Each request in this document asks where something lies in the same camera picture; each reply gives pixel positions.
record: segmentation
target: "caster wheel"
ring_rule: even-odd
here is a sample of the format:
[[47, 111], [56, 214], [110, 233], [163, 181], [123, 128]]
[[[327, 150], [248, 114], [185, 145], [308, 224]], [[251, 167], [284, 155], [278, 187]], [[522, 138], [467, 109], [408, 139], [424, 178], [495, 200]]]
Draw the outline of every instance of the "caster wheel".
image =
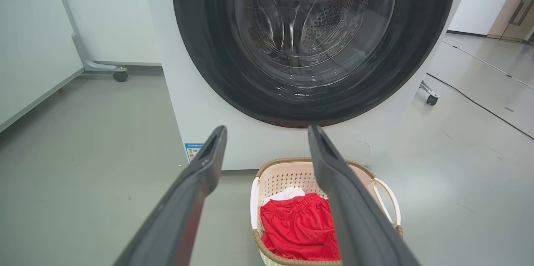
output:
[[433, 97], [432, 95], [430, 95], [427, 99], [427, 104], [428, 105], [435, 105], [437, 102], [437, 98], [436, 97]]
[[115, 72], [113, 73], [113, 78], [118, 82], [126, 82], [126, 79], [128, 78], [128, 74], [124, 71]]

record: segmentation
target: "red shorts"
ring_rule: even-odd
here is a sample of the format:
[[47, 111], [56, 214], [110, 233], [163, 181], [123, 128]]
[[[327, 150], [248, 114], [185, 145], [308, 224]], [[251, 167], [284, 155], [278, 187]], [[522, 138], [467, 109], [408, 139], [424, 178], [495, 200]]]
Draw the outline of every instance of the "red shorts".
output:
[[270, 200], [259, 210], [262, 241], [278, 256], [296, 260], [341, 260], [328, 200], [316, 193]]

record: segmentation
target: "front-loading washing machine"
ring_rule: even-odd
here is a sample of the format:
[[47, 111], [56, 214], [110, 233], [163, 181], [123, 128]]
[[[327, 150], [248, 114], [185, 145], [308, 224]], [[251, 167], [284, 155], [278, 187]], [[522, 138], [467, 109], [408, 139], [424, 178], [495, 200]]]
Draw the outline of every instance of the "front-loading washing machine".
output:
[[225, 125], [231, 170], [309, 156], [309, 125], [345, 158], [372, 163], [460, 0], [148, 1], [177, 150], [194, 158]]

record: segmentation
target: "door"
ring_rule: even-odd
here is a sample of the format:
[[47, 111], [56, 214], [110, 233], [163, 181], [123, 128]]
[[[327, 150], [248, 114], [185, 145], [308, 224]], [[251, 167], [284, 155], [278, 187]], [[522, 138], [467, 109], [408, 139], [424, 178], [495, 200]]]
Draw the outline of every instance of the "door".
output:
[[521, 0], [501, 36], [501, 40], [523, 43], [534, 41], [532, 38], [532, 33], [534, 33], [534, 9], [532, 4], [534, 4], [534, 0]]
[[415, 73], [452, 0], [174, 0], [189, 55], [238, 110], [283, 127], [374, 108]]

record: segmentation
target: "laundry basket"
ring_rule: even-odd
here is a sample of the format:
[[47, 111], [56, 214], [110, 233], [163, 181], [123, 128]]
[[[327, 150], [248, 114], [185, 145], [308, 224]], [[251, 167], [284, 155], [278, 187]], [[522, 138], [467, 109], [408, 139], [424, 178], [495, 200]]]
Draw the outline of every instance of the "laundry basket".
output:
[[[357, 162], [347, 161], [347, 164], [354, 170], [356, 176], [369, 190], [379, 207], [385, 213], [395, 230], [402, 237], [401, 213], [397, 199], [389, 187], [369, 171], [366, 167]], [[395, 220], [391, 219], [377, 186], [382, 186], [389, 195], [395, 213]], [[262, 242], [262, 235], [265, 234], [259, 208], [263, 200], [269, 196], [282, 192], [288, 187], [300, 187], [304, 192], [317, 193], [319, 196], [328, 198], [319, 188], [313, 174], [313, 164], [311, 158], [281, 158], [273, 160], [261, 167], [256, 174], [250, 191], [250, 222], [252, 224], [252, 235], [259, 249], [259, 254], [267, 266], [341, 266], [341, 261], [302, 261], [289, 258], [282, 258], [269, 251]]]

